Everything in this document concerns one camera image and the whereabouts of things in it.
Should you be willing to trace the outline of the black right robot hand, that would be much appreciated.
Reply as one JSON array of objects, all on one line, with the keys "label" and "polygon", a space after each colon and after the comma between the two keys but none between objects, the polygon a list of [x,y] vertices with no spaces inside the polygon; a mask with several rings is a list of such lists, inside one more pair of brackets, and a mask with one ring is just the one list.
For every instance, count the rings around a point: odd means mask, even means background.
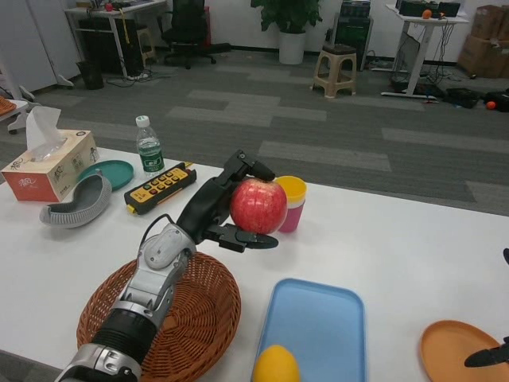
[{"label": "black right robot hand", "polygon": [[503,339],[503,344],[491,349],[482,349],[468,356],[464,361],[467,368],[488,367],[509,361],[509,337]]}]

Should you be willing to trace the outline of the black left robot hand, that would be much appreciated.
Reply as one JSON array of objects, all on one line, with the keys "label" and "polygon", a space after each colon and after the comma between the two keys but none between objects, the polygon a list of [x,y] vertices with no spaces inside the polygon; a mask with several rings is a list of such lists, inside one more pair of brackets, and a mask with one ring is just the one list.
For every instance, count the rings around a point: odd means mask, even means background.
[{"label": "black left robot hand", "polygon": [[244,252],[250,249],[271,249],[278,246],[272,236],[246,231],[225,220],[230,216],[230,202],[234,192],[246,176],[273,181],[275,174],[256,158],[237,150],[223,165],[222,173],[207,180],[177,219],[177,226],[195,244],[215,241],[222,248]]}]

